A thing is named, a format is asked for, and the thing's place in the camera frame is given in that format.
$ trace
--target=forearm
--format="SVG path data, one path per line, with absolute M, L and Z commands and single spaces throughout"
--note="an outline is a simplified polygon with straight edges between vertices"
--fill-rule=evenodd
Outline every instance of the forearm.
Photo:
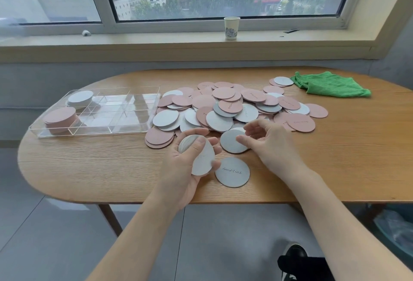
M 147 280 L 175 214 L 150 194 L 87 281 Z
M 336 281 L 412 280 L 413 273 L 307 168 L 289 184 L 300 202 Z

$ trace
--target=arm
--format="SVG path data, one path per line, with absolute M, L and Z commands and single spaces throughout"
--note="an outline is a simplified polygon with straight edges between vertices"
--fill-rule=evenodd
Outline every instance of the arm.
M 237 141 L 292 190 L 304 210 L 336 281 L 413 280 L 413 273 L 343 205 L 300 158 L 291 133 L 267 120 L 245 125 Z
M 87 281 L 145 281 L 158 256 L 166 231 L 178 210 L 192 200 L 199 179 L 191 175 L 192 164 L 205 145 L 198 138 L 184 153 L 178 153 L 179 143 L 191 134 L 207 135 L 208 129 L 198 128 L 181 133 L 165 154 L 159 180 L 125 230 L 96 266 Z M 219 154 L 222 148 L 216 137 L 208 138 Z M 212 162 L 212 169 L 220 166 Z

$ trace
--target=green microfiber cloth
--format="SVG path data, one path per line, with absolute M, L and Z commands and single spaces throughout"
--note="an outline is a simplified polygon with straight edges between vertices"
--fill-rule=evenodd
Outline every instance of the green microfiber cloth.
M 362 88 L 353 78 L 334 75 L 330 71 L 317 75 L 301 75 L 296 72 L 290 79 L 299 88 L 307 89 L 309 94 L 334 97 L 371 96 L 370 90 Z

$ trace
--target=paper cup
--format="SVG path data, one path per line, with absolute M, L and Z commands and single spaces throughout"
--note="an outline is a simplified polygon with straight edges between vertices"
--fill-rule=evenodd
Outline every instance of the paper cup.
M 240 17 L 225 17 L 225 38 L 227 40 L 236 40 L 238 34 L 238 26 L 240 25 Z

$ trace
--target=left hand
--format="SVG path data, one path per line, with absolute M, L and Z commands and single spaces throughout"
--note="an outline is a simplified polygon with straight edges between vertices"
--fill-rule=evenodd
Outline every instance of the left hand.
M 192 172 L 192 164 L 195 158 L 202 152 L 205 146 L 206 136 L 209 130 L 206 128 L 196 128 L 182 132 L 178 138 L 172 143 L 171 148 L 166 152 L 163 158 L 161 171 L 158 183 L 155 190 L 161 199 L 168 204 L 177 207 L 177 211 L 183 209 L 192 200 L 197 189 L 197 185 L 201 177 L 194 176 Z M 199 134 L 195 142 L 182 154 L 178 152 L 179 143 L 183 138 Z M 218 138 L 208 138 L 209 143 L 214 148 L 215 155 L 222 152 L 221 146 L 218 145 Z M 212 169 L 217 170 L 221 163 L 218 160 L 212 161 Z

